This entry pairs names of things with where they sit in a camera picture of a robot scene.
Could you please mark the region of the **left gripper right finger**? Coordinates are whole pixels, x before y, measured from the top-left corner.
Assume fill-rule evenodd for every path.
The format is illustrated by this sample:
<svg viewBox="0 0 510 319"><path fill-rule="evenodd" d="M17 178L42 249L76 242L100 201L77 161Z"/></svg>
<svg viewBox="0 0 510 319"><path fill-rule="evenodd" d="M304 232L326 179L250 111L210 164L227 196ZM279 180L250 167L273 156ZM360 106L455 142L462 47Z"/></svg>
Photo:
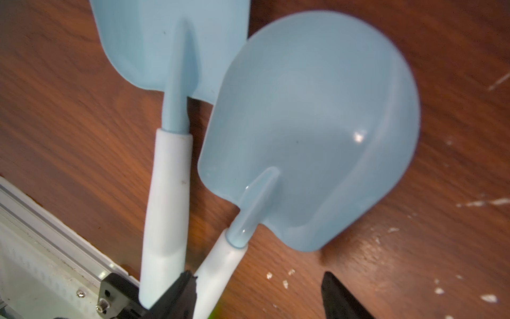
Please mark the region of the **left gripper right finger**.
<svg viewBox="0 0 510 319"><path fill-rule="evenodd" d="M375 319L332 272L324 273L321 297L327 319Z"/></svg>

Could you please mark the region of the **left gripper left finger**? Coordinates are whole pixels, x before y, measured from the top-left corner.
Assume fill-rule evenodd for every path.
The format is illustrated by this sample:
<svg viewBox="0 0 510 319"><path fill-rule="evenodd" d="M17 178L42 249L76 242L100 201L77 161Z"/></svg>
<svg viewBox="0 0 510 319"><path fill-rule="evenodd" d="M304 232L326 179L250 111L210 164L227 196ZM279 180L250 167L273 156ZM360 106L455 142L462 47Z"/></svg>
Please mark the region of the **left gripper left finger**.
<svg viewBox="0 0 510 319"><path fill-rule="evenodd" d="M185 271L141 319L192 318L197 301L197 277Z"/></svg>

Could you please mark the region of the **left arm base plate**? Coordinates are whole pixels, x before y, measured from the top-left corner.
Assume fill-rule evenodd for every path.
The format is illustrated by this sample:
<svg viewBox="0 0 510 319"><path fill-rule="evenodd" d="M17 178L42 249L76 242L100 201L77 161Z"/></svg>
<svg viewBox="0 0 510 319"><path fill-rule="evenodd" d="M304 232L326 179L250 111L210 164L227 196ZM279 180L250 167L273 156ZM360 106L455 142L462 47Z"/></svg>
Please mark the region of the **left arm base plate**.
<svg viewBox="0 0 510 319"><path fill-rule="evenodd" d="M101 318L142 318L147 314L138 299L139 288L115 272L101 281L96 311Z"/></svg>

